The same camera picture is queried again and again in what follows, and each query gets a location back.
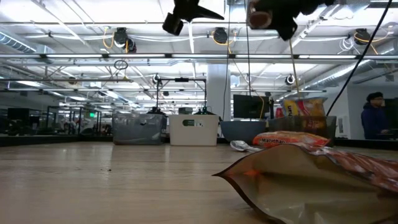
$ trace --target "pillar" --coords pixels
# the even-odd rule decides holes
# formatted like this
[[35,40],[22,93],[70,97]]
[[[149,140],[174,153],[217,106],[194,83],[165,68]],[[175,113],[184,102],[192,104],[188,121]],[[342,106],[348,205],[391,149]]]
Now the pillar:
[[207,67],[208,111],[211,111],[212,113],[217,114],[221,118],[224,118],[224,121],[231,121],[230,75],[231,72],[229,68],[227,68],[226,64],[221,64],[221,65],[210,64]]

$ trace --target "table surface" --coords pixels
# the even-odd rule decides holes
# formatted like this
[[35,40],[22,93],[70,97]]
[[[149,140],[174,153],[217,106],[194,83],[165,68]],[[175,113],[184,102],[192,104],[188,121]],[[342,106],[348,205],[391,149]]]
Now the table surface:
[[[397,152],[346,149],[398,159]],[[0,148],[0,223],[264,223],[225,180],[229,146]]]

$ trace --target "storage bin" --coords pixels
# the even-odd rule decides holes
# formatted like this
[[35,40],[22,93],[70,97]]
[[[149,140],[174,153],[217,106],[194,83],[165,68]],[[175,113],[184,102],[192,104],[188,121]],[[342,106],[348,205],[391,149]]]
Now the storage bin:
[[265,121],[222,121],[220,125],[227,141],[244,141],[249,145],[258,134],[267,131]]
[[167,118],[161,114],[113,114],[115,145],[164,143]]
[[217,145],[217,115],[170,115],[169,121],[171,145]]
[[330,139],[328,146],[334,146],[336,116],[286,116],[269,121],[269,131],[297,131],[316,134]]

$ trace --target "person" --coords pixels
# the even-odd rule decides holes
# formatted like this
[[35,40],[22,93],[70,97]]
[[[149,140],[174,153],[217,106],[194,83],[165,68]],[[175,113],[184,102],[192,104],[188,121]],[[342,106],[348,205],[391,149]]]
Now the person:
[[371,93],[366,101],[368,102],[364,105],[361,114],[365,139],[385,139],[386,136],[383,134],[388,134],[389,131],[387,117],[382,109],[383,94],[381,92]]

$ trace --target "red and yellow bag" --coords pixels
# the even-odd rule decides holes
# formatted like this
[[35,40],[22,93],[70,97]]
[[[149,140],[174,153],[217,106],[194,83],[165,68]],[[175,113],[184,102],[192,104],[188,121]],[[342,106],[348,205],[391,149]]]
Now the red and yellow bag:
[[273,133],[262,133],[257,135],[253,144],[266,148],[278,146],[285,143],[306,143],[314,146],[326,146],[329,139],[310,133],[299,133],[293,131],[276,131]]

